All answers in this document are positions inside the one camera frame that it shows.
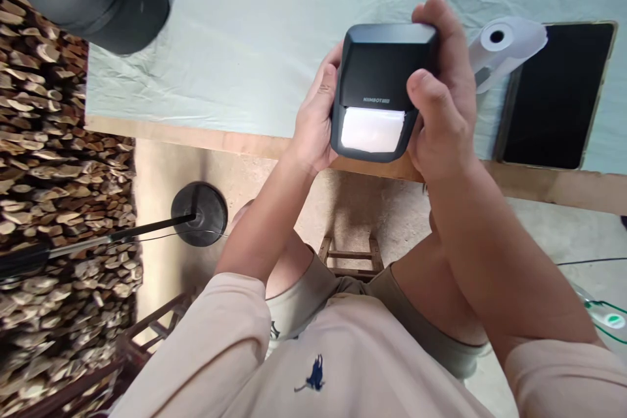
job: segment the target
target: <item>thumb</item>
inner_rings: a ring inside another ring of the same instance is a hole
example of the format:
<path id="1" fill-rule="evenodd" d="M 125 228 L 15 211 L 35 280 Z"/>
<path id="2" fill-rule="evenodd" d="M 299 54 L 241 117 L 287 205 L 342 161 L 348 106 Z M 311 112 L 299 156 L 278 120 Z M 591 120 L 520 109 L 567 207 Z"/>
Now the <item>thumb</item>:
<path id="1" fill-rule="evenodd" d="M 322 82 L 313 96 L 312 104 L 315 103 L 316 107 L 330 112 L 333 100 L 335 99 L 335 89 L 337 85 L 338 69 L 332 64 L 327 64 L 322 75 Z"/>
<path id="2" fill-rule="evenodd" d="M 453 103 L 449 88 L 424 69 L 407 80 L 407 93 L 425 121 L 425 129 L 448 132 L 457 127 L 462 116 Z"/>

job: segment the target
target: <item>wooden table edge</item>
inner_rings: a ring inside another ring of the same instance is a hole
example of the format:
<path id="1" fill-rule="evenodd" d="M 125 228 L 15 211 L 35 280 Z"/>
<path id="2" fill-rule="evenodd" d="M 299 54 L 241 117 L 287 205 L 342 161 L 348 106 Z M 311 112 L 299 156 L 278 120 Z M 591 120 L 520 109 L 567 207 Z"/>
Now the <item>wooden table edge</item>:
<path id="1" fill-rule="evenodd" d="M 289 143 L 289 139 L 283 137 L 179 127 L 91 114 L 86 116 L 85 128 L 89 131 L 275 160 Z M 505 196 L 618 215 L 627 214 L 626 175 L 535 169 L 504 165 L 495 161 L 484 161 L 484 165 Z M 340 157 L 335 160 L 332 168 L 382 178 L 424 182 L 407 154 L 392 163 L 372 163 Z"/>

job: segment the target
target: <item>beige t-shirt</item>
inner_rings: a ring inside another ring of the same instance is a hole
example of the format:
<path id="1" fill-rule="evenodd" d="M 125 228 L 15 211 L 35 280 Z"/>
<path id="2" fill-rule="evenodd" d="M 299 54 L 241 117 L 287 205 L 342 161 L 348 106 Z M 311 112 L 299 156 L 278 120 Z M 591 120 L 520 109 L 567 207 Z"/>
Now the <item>beige t-shirt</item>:
<path id="1" fill-rule="evenodd" d="M 491 417 L 376 298 L 339 294 L 264 361 L 265 287 L 218 274 L 114 410 L 118 417 Z M 505 373 L 523 417 L 627 417 L 612 352 L 525 343 Z"/>

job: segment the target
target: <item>khaki shorts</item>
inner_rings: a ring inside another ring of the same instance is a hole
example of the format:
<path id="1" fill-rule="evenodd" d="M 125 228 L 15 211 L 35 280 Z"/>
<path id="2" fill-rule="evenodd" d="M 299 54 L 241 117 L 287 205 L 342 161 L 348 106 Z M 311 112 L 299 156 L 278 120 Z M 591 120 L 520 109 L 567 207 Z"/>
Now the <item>khaki shorts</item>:
<path id="1" fill-rule="evenodd" d="M 266 301 L 272 317 L 268 354 L 282 341 L 296 338 L 325 307 L 327 300 L 338 293 L 376 297 L 420 346 L 454 377 L 466 379 L 475 372 L 483 346 L 460 343 L 429 323 L 400 290 L 390 266 L 369 283 L 364 283 L 348 276 L 336 278 L 316 254 L 294 286 Z"/>

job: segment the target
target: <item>paper roll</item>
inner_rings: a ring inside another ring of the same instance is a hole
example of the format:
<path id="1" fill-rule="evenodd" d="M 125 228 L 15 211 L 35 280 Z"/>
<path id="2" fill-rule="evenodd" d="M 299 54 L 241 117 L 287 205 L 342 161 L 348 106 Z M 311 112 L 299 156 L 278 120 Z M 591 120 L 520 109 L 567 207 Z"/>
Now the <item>paper roll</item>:
<path id="1" fill-rule="evenodd" d="M 499 78 L 512 72 L 545 44 L 547 29 L 540 23 L 518 16 L 489 22 L 469 47 L 477 93 L 486 92 Z"/>
<path id="2" fill-rule="evenodd" d="M 405 122 L 404 111 L 346 108 L 340 142 L 364 152 L 394 152 Z"/>

